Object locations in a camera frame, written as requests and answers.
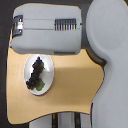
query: tan panel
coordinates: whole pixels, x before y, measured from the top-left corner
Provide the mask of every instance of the tan panel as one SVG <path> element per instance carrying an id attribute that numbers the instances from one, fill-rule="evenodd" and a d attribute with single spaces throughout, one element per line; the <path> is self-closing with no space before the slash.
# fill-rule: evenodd
<path id="1" fill-rule="evenodd" d="M 61 112 L 90 112 L 91 100 L 103 79 L 103 70 L 85 50 L 75 56 L 51 56 L 55 75 L 51 88 L 42 96 L 29 92 L 24 82 L 24 64 L 29 55 L 9 48 L 7 63 L 7 114 L 12 124 Z"/>

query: white plastic casing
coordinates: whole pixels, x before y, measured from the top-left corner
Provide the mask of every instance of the white plastic casing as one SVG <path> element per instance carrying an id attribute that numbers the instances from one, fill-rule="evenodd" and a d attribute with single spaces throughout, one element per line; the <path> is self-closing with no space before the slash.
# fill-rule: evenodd
<path id="1" fill-rule="evenodd" d="M 40 117 L 30 122 L 29 128 L 52 128 L 52 115 Z"/>
<path id="2" fill-rule="evenodd" d="M 81 49 L 81 10 L 75 6 L 29 3 L 15 9 L 23 15 L 23 34 L 11 42 L 20 54 L 77 54 Z M 55 31 L 55 19 L 76 19 L 76 30 Z"/>
<path id="3" fill-rule="evenodd" d="M 58 113 L 58 128 L 74 128 L 74 113 L 73 112 L 65 112 Z"/>
<path id="4" fill-rule="evenodd" d="M 107 61 L 92 103 L 93 128 L 128 128 L 128 7 L 123 0 L 94 0 L 87 14 L 93 51 Z"/>

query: gray vent grille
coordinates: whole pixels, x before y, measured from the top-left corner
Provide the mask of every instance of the gray vent grille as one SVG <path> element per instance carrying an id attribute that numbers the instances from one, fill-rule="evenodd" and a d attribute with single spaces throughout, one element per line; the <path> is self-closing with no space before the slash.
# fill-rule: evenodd
<path id="1" fill-rule="evenodd" d="M 56 19 L 55 31 L 76 30 L 76 19 Z"/>
<path id="2" fill-rule="evenodd" d="M 54 54 L 56 54 L 56 55 L 74 55 L 75 52 L 59 52 L 59 51 L 55 51 Z"/>

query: gray plastic housing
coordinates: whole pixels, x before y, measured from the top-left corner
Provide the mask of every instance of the gray plastic housing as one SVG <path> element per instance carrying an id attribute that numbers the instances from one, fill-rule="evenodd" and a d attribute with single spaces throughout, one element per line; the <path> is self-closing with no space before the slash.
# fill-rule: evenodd
<path id="1" fill-rule="evenodd" d="M 81 128 L 91 128 L 90 115 L 80 114 Z M 29 128 L 52 128 L 52 115 L 40 117 L 29 123 Z M 58 113 L 58 128 L 75 128 L 74 113 Z"/>
<path id="2" fill-rule="evenodd" d="M 13 18 L 18 15 L 23 15 L 23 30 L 22 35 L 12 39 L 15 52 L 61 55 L 80 52 L 82 19 L 78 7 L 28 3 L 15 9 Z M 76 26 L 70 28 L 68 24 L 63 30 L 61 26 L 56 30 L 56 20 L 72 19 L 76 19 Z"/>

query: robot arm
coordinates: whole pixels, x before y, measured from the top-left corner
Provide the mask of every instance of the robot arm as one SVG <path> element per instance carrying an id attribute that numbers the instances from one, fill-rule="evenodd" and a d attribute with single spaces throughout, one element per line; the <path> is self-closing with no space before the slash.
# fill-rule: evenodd
<path id="1" fill-rule="evenodd" d="M 92 126 L 127 128 L 127 5 L 123 0 L 94 0 L 88 13 L 81 13 L 73 6 L 22 5 L 14 11 L 11 46 L 20 54 L 68 55 L 90 45 L 107 62 L 103 84 L 92 101 Z"/>

